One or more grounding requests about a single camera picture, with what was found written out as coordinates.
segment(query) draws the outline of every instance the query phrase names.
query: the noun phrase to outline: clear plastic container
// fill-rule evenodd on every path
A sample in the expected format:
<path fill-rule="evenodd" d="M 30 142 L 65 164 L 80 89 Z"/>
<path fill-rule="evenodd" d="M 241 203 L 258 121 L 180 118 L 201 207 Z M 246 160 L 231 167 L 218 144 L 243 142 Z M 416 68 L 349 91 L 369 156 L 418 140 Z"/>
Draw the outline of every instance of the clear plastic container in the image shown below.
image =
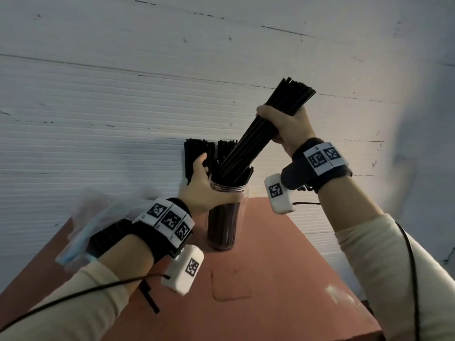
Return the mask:
<path fill-rule="evenodd" d="M 248 187 L 246 185 L 228 187 L 211 180 L 210 186 L 216 191 L 243 193 L 240 202 L 217 206 L 208 212 L 208 245 L 218 251 L 230 250 L 238 240 L 243 224 L 243 214 L 248 200 Z"/>

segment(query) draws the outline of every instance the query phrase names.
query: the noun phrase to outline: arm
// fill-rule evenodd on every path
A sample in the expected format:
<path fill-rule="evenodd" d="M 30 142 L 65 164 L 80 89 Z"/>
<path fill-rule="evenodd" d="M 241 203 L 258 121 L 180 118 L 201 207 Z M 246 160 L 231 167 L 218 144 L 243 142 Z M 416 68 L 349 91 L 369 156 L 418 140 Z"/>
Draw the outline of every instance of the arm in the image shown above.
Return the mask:
<path fill-rule="evenodd" d="M 191 182 L 179 196 L 193 217 L 215 206 L 237 202 L 242 198 L 238 193 L 212 190 L 206 170 L 202 166 L 205 158 L 203 154 L 194 162 Z M 153 262 L 153 255 L 147 244 L 135 235 L 127 235 L 97 261 L 80 269 L 36 307 L 91 287 L 144 276 Z M 92 292 L 45 309 L 1 333 L 0 341 L 99 340 L 114 324 L 139 283 L 137 281 Z"/>
<path fill-rule="evenodd" d="M 271 107 L 258 114 L 279 130 L 274 141 L 292 154 L 316 137 L 306 111 L 285 115 Z M 414 301 L 410 261 L 395 221 L 368 198 L 351 177 L 336 178 L 318 193 L 355 275 L 387 340 L 414 340 Z M 455 282 L 410 236 L 419 283 L 421 339 L 455 338 Z"/>

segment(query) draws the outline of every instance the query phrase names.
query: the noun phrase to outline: person's left hand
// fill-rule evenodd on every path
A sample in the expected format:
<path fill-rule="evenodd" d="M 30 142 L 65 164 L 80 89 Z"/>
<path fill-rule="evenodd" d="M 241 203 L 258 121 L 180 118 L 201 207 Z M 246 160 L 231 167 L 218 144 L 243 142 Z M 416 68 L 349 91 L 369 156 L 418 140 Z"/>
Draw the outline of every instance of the person's left hand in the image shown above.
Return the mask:
<path fill-rule="evenodd" d="M 243 198 L 242 193 L 222 193 L 211 188 L 206 173 L 208 168 L 202 165 L 206 158 L 207 153 L 204 153 L 194 161 L 191 182 L 178 197 L 190 209 L 192 217 L 208 212 L 219 205 L 239 202 Z"/>

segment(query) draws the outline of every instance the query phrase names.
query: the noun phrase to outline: plastic bag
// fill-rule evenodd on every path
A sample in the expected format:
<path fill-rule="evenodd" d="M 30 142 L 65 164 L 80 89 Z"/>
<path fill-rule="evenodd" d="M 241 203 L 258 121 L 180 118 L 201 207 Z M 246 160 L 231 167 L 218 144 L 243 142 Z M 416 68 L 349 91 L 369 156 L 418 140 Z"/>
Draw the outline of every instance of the plastic bag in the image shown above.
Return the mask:
<path fill-rule="evenodd" d="M 55 261 L 67 271 L 76 272 L 92 260 L 86 253 L 91 236 L 119 220 L 133 221 L 160 196 L 162 194 L 151 185 L 145 185 L 123 198 L 91 188 L 84 189 L 71 213 L 74 229 L 68 235 L 70 242 Z"/>

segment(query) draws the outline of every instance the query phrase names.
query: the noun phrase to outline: cream sleeve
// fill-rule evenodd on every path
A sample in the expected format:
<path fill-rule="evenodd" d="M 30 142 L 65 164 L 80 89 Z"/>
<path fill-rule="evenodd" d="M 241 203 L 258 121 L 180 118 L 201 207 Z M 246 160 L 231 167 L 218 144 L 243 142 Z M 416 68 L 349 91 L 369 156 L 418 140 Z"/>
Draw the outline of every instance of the cream sleeve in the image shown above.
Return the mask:
<path fill-rule="evenodd" d="M 395 221 L 385 214 L 335 235 L 386 339 L 415 340 L 409 254 Z M 455 340 L 455 282 L 408 238 L 417 269 L 421 340 Z"/>
<path fill-rule="evenodd" d="M 37 306 L 91 287 L 118 281 L 98 261 L 80 269 Z M 0 334 L 0 341 L 95 341 L 114 324 L 128 304 L 124 286 L 88 293 L 27 317 Z"/>

